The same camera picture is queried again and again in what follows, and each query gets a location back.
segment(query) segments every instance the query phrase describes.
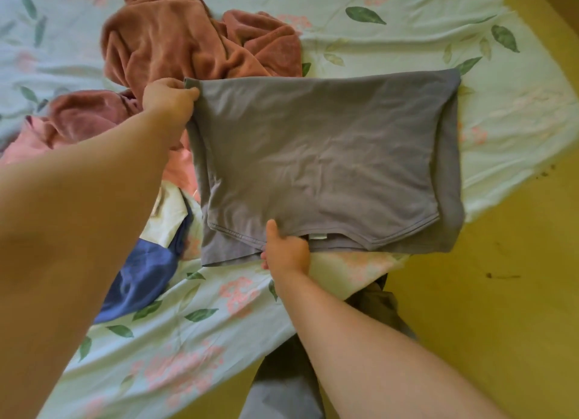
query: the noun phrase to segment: right hand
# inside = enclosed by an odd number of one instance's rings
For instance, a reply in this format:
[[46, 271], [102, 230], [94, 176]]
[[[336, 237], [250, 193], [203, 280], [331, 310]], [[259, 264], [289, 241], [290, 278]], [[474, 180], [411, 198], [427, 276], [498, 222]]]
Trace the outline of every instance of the right hand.
[[296, 236], [283, 238], [275, 220], [270, 219], [265, 226], [267, 243], [261, 253], [263, 269], [269, 269], [274, 281], [280, 274], [310, 271], [310, 248], [308, 242]]

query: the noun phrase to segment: gray pants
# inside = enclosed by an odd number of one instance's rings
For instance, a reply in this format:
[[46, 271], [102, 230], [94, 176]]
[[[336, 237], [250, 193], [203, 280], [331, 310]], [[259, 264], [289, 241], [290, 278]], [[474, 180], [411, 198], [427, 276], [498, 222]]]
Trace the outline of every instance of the gray pants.
[[[398, 316], [394, 294], [382, 291], [375, 282], [347, 302], [373, 319], [416, 339]], [[264, 358], [239, 419], [325, 419], [318, 379], [297, 335]]]

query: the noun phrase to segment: hand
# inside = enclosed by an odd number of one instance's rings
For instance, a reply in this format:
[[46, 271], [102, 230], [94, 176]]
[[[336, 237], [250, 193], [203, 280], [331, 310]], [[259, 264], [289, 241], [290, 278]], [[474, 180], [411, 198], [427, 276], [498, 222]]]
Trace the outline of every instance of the hand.
[[175, 125], [182, 131], [193, 114], [193, 103], [198, 98], [198, 88], [185, 90], [182, 81], [167, 77], [145, 87], [143, 109], [160, 113], [171, 126]]
[[267, 221], [265, 232], [267, 243], [261, 253], [264, 260], [261, 266], [270, 270], [274, 280], [276, 276], [290, 272], [308, 274], [310, 248], [307, 241], [295, 236], [281, 237], [273, 219]]

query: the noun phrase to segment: left hand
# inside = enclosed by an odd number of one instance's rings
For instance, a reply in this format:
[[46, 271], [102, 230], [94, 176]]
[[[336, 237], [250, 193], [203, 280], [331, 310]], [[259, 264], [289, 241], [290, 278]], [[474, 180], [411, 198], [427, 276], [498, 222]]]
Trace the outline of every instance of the left hand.
[[171, 126], [182, 130], [191, 118], [193, 104], [198, 98], [198, 88], [186, 90], [182, 81], [167, 77], [145, 87], [143, 109], [160, 113]]

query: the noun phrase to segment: mint green bedsheet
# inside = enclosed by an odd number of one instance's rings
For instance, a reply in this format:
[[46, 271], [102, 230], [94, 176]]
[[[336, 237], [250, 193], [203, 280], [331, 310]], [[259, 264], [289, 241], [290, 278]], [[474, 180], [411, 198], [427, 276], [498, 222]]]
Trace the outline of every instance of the mint green bedsheet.
[[[302, 33], [310, 77], [458, 67], [469, 219], [577, 138], [577, 97], [502, 0], [205, 1], [217, 16], [230, 8], [263, 10], [292, 24]], [[119, 88], [103, 78], [98, 37], [122, 0], [1, 5], [0, 142], [59, 93]], [[196, 220], [170, 289], [145, 311], [92, 327], [40, 418], [168, 417], [292, 335], [271, 277], [257, 263], [200, 267], [200, 210], [191, 203]], [[345, 298], [396, 259], [318, 254], [312, 275]]]

